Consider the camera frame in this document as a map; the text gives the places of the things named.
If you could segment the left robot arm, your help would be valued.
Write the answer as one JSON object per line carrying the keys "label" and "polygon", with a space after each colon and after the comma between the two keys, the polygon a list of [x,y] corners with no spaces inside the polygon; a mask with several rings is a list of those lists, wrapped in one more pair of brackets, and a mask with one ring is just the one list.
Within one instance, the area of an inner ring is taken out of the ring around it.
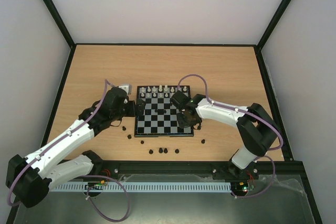
{"label": "left robot arm", "polygon": [[18,154],[13,156],[7,167],[7,203],[13,206],[11,196],[15,195],[20,204],[31,208],[58,185],[88,175],[99,159],[97,154],[88,151],[71,161],[63,163],[62,160],[74,149],[108,129],[113,122],[144,113],[145,101],[131,101],[130,88],[130,85],[123,85],[105,90],[102,98],[84,109],[78,119],[58,137],[25,157]]}

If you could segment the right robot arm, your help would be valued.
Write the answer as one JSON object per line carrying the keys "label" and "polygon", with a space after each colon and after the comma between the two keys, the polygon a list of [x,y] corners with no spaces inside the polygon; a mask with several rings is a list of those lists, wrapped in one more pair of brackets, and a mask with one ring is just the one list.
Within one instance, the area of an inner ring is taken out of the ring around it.
{"label": "right robot arm", "polygon": [[177,91],[170,98],[171,105],[179,111],[180,128],[195,126],[199,130],[202,121],[213,120],[238,129],[243,146],[230,158],[224,171],[233,178],[242,177],[247,167],[258,157],[263,157],[280,138],[279,130],[266,110],[257,103],[251,106],[233,106],[211,100],[197,94],[193,98]]}

